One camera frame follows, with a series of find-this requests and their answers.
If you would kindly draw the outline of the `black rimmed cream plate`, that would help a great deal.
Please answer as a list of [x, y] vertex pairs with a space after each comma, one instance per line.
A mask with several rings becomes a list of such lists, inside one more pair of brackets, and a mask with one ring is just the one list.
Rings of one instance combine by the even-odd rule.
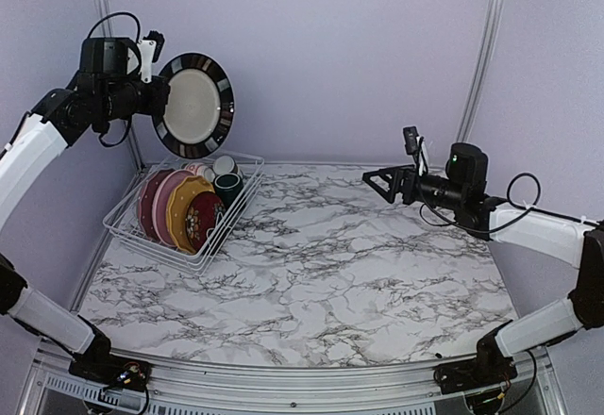
[[159, 75], [170, 93], [164, 112], [153, 119], [157, 137], [180, 158], [205, 158], [227, 139], [235, 116], [235, 96], [226, 71], [213, 58], [184, 53]]

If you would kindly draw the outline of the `pink bear plate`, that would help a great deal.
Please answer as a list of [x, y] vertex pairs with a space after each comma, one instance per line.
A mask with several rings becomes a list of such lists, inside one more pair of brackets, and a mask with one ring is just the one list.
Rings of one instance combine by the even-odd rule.
[[174, 246], [175, 243], [167, 226], [167, 205], [174, 189], [192, 173], [188, 170], [172, 170], [160, 181], [152, 205], [152, 223], [159, 242], [163, 245]]

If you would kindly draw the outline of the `mauve polka dot plate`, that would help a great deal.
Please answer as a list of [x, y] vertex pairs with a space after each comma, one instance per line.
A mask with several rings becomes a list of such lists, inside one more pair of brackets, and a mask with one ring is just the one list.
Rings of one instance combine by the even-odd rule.
[[144, 235], [153, 241], [159, 240], [152, 218], [155, 195], [159, 189], [159, 185], [172, 171], [172, 169], [167, 169], [152, 173], [143, 184], [139, 194], [137, 206], [139, 226]]

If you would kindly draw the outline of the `yellow polka dot plate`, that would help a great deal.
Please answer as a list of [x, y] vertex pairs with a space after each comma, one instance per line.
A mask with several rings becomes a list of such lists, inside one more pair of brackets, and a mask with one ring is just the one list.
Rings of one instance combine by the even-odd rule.
[[213, 185], [200, 175], [186, 176], [172, 191], [167, 208], [166, 224], [175, 247], [194, 255], [186, 233], [186, 215], [192, 200], [202, 192], [214, 192]]

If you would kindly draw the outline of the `dark red floral plate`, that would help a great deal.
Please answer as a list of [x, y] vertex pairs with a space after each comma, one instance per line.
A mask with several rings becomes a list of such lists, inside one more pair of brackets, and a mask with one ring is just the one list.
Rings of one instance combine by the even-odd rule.
[[194, 254], [201, 250], [225, 213], [223, 202], [214, 192], [204, 191], [194, 197], [185, 217], [186, 237]]

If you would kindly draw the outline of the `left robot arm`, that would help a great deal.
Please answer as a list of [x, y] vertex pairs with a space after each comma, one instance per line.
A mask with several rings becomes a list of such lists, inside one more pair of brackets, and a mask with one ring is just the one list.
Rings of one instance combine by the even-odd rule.
[[[22, 118], [1, 152], [1, 219], [6, 221], [43, 170], [89, 129], [100, 137], [115, 120], [136, 114], [161, 118], [170, 87], [152, 74], [164, 44], [151, 31], [142, 39], [84, 40], [79, 68], [65, 89], [54, 89]], [[1, 312], [54, 341], [100, 382], [118, 375], [109, 338], [92, 324], [28, 286], [7, 258], [1, 260]]]

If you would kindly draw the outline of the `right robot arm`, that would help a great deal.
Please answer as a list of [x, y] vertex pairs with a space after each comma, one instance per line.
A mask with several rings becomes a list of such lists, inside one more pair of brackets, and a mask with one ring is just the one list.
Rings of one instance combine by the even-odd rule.
[[405, 205], [420, 202], [444, 224], [471, 236], [517, 245], [578, 267], [576, 286], [557, 302], [485, 335], [467, 375], [486, 385], [511, 358], [535, 346], [563, 340], [581, 329], [603, 325], [603, 225], [546, 212], [534, 204], [520, 206], [509, 196], [486, 194], [488, 157], [475, 145], [457, 142], [450, 148], [445, 175], [430, 174], [421, 138], [406, 145], [411, 165], [366, 172], [363, 181], [385, 201], [397, 196]]

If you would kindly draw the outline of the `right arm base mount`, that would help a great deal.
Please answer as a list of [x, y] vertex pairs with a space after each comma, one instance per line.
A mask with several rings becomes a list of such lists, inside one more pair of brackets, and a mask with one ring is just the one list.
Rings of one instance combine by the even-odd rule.
[[516, 378], [518, 372], [511, 358], [495, 364], [480, 364], [476, 358], [439, 364], [433, 378], [442, 394], [476, 390]]

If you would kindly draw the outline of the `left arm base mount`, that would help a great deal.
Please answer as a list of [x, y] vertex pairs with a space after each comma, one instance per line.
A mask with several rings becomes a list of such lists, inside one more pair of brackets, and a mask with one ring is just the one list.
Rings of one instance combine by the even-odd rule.
[[151, 364], [118, 356], [110, 356], [101, 363], [73, 360], [69, 366], [69, 374], [103, 384], [106, 390], [144, 392], [151, 374]]

